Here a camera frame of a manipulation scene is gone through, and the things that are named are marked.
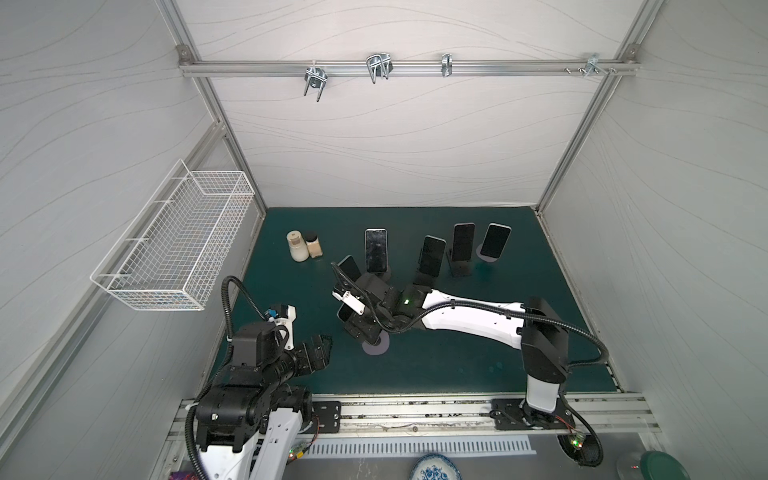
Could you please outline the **phone with dark frame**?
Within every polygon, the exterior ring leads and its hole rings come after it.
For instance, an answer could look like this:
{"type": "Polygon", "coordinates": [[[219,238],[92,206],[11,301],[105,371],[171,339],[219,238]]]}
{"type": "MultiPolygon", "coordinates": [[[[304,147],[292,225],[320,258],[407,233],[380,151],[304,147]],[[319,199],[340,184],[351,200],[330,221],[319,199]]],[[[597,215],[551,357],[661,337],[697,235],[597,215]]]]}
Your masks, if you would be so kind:
{"type": "Polygon", "coordinates": [[[426,235],[420,251],[417,271],[430,277],[438,277],[445,249],[446,241],[444,239],[426,235]]]}

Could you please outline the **phone with light green frame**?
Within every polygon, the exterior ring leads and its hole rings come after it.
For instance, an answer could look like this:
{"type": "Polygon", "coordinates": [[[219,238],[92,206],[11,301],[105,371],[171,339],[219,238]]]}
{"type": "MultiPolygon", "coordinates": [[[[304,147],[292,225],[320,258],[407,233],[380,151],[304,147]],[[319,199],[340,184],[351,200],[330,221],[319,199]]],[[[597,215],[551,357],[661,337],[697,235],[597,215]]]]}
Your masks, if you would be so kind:
{"type": "Polygon", "coordinates": [[[337,311],[337,317],[343,324],[346,324],[355,315],[356,311],[346,304],[341,304],[337,311]]]}

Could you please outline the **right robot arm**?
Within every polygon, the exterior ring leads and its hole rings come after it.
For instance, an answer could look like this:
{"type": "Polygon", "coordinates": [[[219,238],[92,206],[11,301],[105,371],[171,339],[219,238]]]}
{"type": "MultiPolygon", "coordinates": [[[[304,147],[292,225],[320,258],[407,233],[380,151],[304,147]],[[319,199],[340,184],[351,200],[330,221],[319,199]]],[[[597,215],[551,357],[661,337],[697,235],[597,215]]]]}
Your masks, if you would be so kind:
{"type": "Polygon", "coordinates": [[[460,298],[425,285],[398,290],[373,274],[357,281],[338,276],[332,295],[343,304],[339,314],[345,328],[362,342],[374,344],[383,332],[420,328],[469,334],[520,351],[527,379],[520,409],[531,419],[558,416],[569,375],[569,334],[541,309],[460,298]]]}

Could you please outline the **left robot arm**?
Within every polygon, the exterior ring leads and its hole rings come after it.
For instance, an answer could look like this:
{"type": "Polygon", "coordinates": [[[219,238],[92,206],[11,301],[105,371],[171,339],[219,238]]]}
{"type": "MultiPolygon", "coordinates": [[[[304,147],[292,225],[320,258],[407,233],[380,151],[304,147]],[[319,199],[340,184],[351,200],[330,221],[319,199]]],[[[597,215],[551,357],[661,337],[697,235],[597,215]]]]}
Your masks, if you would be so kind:
{"type": "Polygon", "coordinates": [[[325,369],[333,340],[288,347],[285,325],[251,323],[232,339],[231,359],[191,404],[189,460],[199,479],[280,479],[297,435],[312,422],[312,395],[288,381],[325,369]]]}

